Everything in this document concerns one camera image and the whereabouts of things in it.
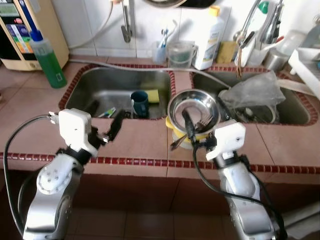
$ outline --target white wall tile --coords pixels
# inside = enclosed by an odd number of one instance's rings
[[[169,40],[178,39],[181,8],[158,8],[147,4],[143,0],[135,0],[134,14],[137,50],[149,50],[153,42],[160,41],[162,37],[161,29],[172,19],[178,23],[178,26]]]
[[[320,14],[320,0],[284,0],[280,35],[291,29],[307,34],[314,26],[313,19],[317,14]]]
[[[102,24],[104,19],[108,16],[110,11],[109,0],[85,0],[85,6],[88,13],[89,23],[93,34],[97,32],[97,29]],[[94,39],[96,48],[99,49],[135,49],[136,39],[135,35],[135,21],[134,11],[131,7],[129,11],[129,22],[132,28],[133,37],[129,43],[124,41],[124,37],[121,31],[121,25],[124,25],[124,14],[122,4],[114,4],[112,13],[105,30]]]
[[[98,56],[135,58],[137,56],[136,49],[117,49],[117,48],[97,48]]]
[[[69,46],[92,36],[84,0],[52,0],[52,4]],[[94,44],[91,42],[82,47],[94,48]]]
[[[97,56],[97,51],[94,46],[93,47],[77,47],[74,49],[70,49],[70,54]]]
[[[220,7],[219,16],[224,20],[224,25],[228,23],[229,15],[232,9],[231,0],[217,0],[215,5]],[[194,41],[195,35],[201,31],[199,23],[205,21],[208,17],[209,9],[183,8],[181,11],[181,22],[179,28],[179,40]]]
[[[222,40],[230,41],[240,30],[255,0],[217,0],[220,15],[226,23]],[[279,0],[269,0],[270,5]],[[108,0],[52,0],[62,31],[69,45],[82,42],[92,36],[108,14]],[[320,13],[319,0],[284,0],[280,35],[290,29],[307,33],[314,25],[313,18]],[[197,34],[194,21],[203,18],[206,10],[189,8],[156,8],[143,0],[130,0],[130,25],[133,36],[125,43],[121,32],[124,25],[121,4],[115,4],[105,31],[94,42],[74,49],[73,54],[115,57],[150,57],[151,45],[162,37],[161,29],[166,22],[178,23],[171,41],[190,40]]]

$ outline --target red tile trim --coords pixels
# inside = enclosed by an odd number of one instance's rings
[[[210,68],[206,69],[206,72],[234,72],[236,73],[236,67],[225,67],[225,66],[219,66],[214,64]],[[257,67],[244,67],[242,70],[243,73],[266,73],[268,72],[267,69],[265,69],[263,66],[257,66]],[[276,74],[281,79],[289,79],[291,80],[290,74],[287,74],[285,72],[278,72]],[[194,73],[190,73],[190,80],[192,88],[194,88],[194,81],[193,81]],[[274,125],[283,125],[283,126],[311,126],[315,124],[319,119],[319,113],[314,108],[314,106],[309,102],[307,97],[301,93],[301,92],[294,92],[294,94],[298,97],[298,99],[301,101],[302,105],[305,107],[305,109],[308,111],[310,120],[306,124],[274,124]],[[263,125],[269,125],[270,123],[259,123]]]
[[[51,162],[55,155],[47,154],[26,154],[26,153],[8,153],[8,160],[20,161],[39,161]],[[0,152],[0,160],[3,160],[4,153]],[[165,159],[145,159],[131,157],[92,157],[89,161],[91,164],[107,164],[107,165],[135,165],[135,166],[155,166],[155,167],[170,167],[170,168],[188,168],[194,169],[193,161],[182,160],[165,160]],[[199,161],[198,165],[201,169],[216,170],[213,162]],[[287,173],[287,174],[319,174],[320,166],[289,166],[289,165],[264,165],[251,164],[250,168],[258,173]]]
[[[142,69],[142,68],[147,68],[147,69],[155,69],[155,68],[164,68],[164,66],[162,65],[145,65],[145,64],[114,64],[116,66],[120,66],[120,67],[127,67],[127,68],[137,68],[137,69]],[[77,74],[75,75],[75,77],[73,78],[73,80],[71,81],[71,83],[69,84],[67,90],[65,91],[64,95],[62,96],[58,106],[60,110],[63,110],[66,108],[66,104],[73,92],[73,90],[75,89],[78,81],[80,80],[81,76],[83,75],[84,72],[93,69],[93,68],[97,68],[100,67],[99,65],[96,64],[89,64],[86,65],[82,68],[80,68],[80,70],[77,72]],[[175,79],[175,74],[173,71],[167,71],[167,73],[170,76],[170,90],[171,90],[171,96],[176,95],[176,79]],[[159,119],[145,119],[147,121],[154,121],[154,120],[159,120]]]

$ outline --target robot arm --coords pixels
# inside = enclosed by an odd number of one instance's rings
[[[206,154],[206,159],[215,163],[223,191],[260,200],[258,181],[235,152],[243,146],[245,134],[246,128],[235,120],[218,125],[214,133],[216,146]],[[234,197],[226,200],[240,239],[276,239],[273,223],[262,205]]]
[[[90,157],[96,157],[101,145],[113,141],[119,132],[125,112],[120,111],[106,134],[99,135],[91,126],[90,114],[65,109],[51,112],[51,122],[59,124],[67,149],[58,151],[36,179],[36,194],[29,207],[24,240],[61,240],[67,233],[73,197]]]

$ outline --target green dish soap bottle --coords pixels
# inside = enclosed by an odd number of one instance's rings
[[[54,89],[64,87],[67,80],[49,40],[43,38],[39,30],[31,31],[30,35],[32,38],[30,46],[51,87]]]

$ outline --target white plastic bottle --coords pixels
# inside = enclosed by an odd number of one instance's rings
[[[192,65],[198,70],[211,67],[214,61],[214,55],[225,26],[219,13],[220,7],[211,6],[207,17],[201,22],[198,32],[195,33],[195,45],[198,50],[192,60]]]

